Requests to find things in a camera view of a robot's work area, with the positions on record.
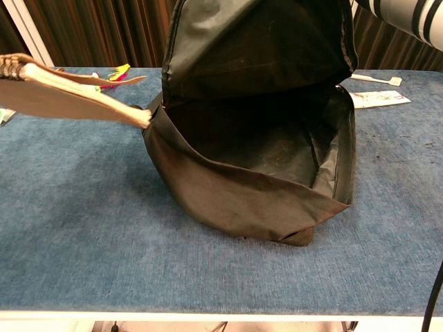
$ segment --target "white frame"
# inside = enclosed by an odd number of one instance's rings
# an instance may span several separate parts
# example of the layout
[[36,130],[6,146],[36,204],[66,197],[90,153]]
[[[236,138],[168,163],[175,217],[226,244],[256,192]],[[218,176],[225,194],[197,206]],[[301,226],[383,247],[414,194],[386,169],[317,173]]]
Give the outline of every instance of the white frame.
[[49,67],[54,67],[48,49],[44,45],[42,37],[40,36],[24,1],[3,0],[3,3],[33,58],[39,62],[43,62]]

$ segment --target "black stripe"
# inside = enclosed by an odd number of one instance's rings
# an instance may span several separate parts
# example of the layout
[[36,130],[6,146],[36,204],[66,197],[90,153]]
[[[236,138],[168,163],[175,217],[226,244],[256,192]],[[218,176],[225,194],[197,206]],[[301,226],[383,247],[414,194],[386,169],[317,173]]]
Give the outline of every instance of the black stripe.
[[428,14],[426,16],[426,21],[424,22],[424,27],[423,27],[424,39],[426,39],[426,41],[431,45],[432,43],[431,40],[429,39],[429,33],[431,32],[431,25],[432,21],[434,20],[435,13],[437,12],[437,9],[441,3],[442,0],[435,0],[435,2],[431,6],[431,9],[428,11]]
[[425,3],[426,3],[426,0],[419,0],[417,2],[417,4],[415,5],[415,8],[414,8],[413,21],[411,22],[413,33],[418,39],[421,39],[420,33],[418,32],[418,24],[420,22],[420,16],[422,15],[422,10],[423,10]]
[[374,11],[375,11],[375,15],[382,19],[381,11],[380,11],[380,3],[381,3],[381,0],[374,0]]

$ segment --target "white plastic utensil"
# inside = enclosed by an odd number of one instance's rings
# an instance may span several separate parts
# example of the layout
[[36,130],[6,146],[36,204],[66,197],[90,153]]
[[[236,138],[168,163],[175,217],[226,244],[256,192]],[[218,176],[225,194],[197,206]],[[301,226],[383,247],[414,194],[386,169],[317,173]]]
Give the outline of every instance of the white plastic utensil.
[[351,78],[353,78],[354,80],[386,83],[386,84],[390,84],[390,85],[394,85],[394,86],[400,86],[400,84],[401,84],[401,78],[400,77],[393,77],[389,81],[383,81],[383,80],[378,80],[376,78],[372,78],[370,76],[352,74]]

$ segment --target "white paper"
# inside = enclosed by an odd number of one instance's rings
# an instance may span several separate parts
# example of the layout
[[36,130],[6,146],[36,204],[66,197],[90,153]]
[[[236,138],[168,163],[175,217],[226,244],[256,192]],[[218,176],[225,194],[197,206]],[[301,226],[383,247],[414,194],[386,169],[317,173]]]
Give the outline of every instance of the white paper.
[[356,109],[404,104],[410,100],[396,91],[353,92],[352,101]]
[[0,126],[4,125],[15,114],[12,109],[0,109]]

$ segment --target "bag flap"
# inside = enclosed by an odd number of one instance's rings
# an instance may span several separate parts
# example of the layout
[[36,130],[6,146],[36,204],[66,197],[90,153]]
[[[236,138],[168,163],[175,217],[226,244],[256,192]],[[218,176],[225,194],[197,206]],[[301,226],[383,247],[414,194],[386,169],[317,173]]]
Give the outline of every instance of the bag flap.
[[337,84],[356,68],[348,0],[179,0],[165,105]]

